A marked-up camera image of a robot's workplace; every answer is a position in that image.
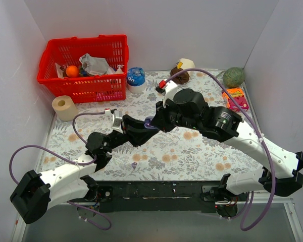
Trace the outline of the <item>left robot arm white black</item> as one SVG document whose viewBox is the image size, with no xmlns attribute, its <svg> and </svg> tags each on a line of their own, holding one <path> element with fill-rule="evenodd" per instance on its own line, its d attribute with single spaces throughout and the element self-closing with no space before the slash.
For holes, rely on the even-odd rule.
<svg viewBox="0 0 303 242">
<path fill-rule="evenodd" d="M 26 224 L 39 220 L 48 209 L 74 199 L 91 202 L 100 192 L 91 174 L 104 168 L 112 158 L 111 152 L 129 142 L 138 147 L 146 143 L 159 128 L 154 117 L 144 121 L 111 110 L 112 132 L 91 133 L 85 142 L 86 151 L 75 160 L 63 158 L 65 164 L 37 173 L 31 170 L 23 175 L 10 196 L 10 201 Z"/>
</svg>

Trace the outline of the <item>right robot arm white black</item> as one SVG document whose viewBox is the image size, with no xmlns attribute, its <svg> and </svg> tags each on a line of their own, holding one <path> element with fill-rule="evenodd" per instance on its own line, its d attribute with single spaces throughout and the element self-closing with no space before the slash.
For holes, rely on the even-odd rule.
<svg viewBox="0 0 303 242">
<path fill-rule="evenodd" d="M 266 138 L 259 138 L 240 115 L 223 106 L 209 106 L 201 93 L 183 89 L 173 99 L 156 103 L 151 125 L 163 132 L 175 127 L 199 131 L 204 137 L 242 151 L 261 168 L 223 176 L 218 188 L 223 200 L 241 193 L 266 190 L 287 197 L 303 186 L 303 152 L 288 152 Z"/>
</svg>

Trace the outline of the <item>lavender earbud charging case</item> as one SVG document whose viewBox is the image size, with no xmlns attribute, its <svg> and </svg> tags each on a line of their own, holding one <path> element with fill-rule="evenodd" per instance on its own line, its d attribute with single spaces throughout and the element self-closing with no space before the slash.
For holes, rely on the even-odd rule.
<svg viewBox="0 0 303 242">
<path fill-rule="evenodd" d="M 157 127 L 151 125 L 153 118 L 154 118 L 153 116 L 146 117 L 144 120 L 144 127 L 150 130 L 159 130 Z"/>
</svg>

